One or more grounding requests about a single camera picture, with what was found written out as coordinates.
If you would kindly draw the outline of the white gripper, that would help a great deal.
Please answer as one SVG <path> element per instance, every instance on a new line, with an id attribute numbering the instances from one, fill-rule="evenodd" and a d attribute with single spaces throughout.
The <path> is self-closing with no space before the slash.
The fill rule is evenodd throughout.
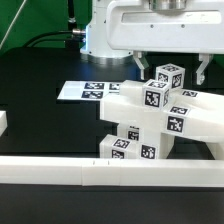
<path id="1" fill-rule="evenodd" d="M 224 0 L 184 0 L 183 9 L 156 10 L 151 0 L 113 0 L 106 11 L 111 48 L 131 50 L 144 79 L 141 52 L 202 53 L 196 84 L 202 85 L 212 54 L 224 54 Z"/>

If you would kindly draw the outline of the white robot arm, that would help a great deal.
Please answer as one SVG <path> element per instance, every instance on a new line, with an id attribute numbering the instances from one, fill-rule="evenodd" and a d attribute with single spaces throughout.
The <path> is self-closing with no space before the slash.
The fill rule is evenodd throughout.
<path id="1" fill-rule="evenodd" d="M 92 0 L 81 55 L 101 64 L 132 57 L 140 70 L 145 52 L 196 53 L 196 83 L 216 54 L 224 54 L 224 0 Z"/>

